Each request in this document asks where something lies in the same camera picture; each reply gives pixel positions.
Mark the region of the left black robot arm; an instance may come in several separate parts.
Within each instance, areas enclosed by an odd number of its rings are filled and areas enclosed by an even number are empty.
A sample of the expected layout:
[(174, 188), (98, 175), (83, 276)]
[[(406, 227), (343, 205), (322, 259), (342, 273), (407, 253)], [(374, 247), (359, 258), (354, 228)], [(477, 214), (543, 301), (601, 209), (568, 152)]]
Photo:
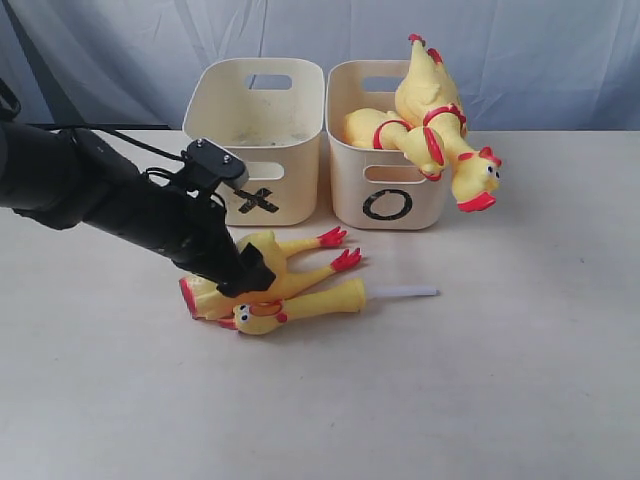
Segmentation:
[(54, 230), (80, 223), (170, 259), (231, 298), (266, 291), (276, 275), (254, 244), (239, 247), (215, 201), (240, 188), (240, 158), (206, 139), (188, 144), (176, 172), (141, 171), (86, 128), (52, 133), (1, 125), (1, 205)]

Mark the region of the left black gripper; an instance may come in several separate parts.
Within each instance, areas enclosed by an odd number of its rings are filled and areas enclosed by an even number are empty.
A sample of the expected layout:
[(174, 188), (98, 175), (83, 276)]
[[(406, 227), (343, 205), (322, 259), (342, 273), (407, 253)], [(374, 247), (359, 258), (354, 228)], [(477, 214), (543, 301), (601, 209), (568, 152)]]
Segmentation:
[[(229, 280), (216, 286), (226, 297), (268, 290), (276, 279), (255, 245), (247, 244), (239, 254), (223, 207), (209, 197), (193, 198), (173, 187), (152, 184), (134, 212), (138, 245), (187, 272), (209, 280)], [(244, 270), (239, 276), (240, 260)]]

